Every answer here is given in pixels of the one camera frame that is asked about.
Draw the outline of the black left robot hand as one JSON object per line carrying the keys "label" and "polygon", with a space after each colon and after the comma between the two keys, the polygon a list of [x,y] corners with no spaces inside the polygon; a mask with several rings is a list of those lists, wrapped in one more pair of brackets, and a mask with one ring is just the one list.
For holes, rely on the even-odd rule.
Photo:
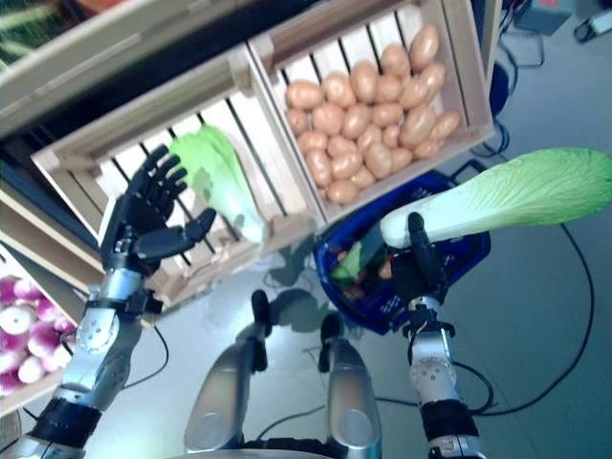
{"label": "black left robot hand", "polygon": [[186,190],[186,175],[180,158],[166,146],[150,152],[115,203],[100,245],[105,271],[126,269],[150,277],[163,260],[204,241],[217,215],[213,208],[181,226],[168,225]]}

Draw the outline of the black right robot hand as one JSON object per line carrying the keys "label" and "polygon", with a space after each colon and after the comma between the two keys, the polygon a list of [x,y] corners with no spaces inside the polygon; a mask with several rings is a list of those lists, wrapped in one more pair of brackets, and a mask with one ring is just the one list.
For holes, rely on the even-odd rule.
{"label": "black right robot hand", "polygon": [[391,251],[396,294],[406,302],[427,296],[443,304],[448,278],[442,257],[426,234],[425,220],[418,212],[411,212],[406,217],[406,227],[410,245]]}

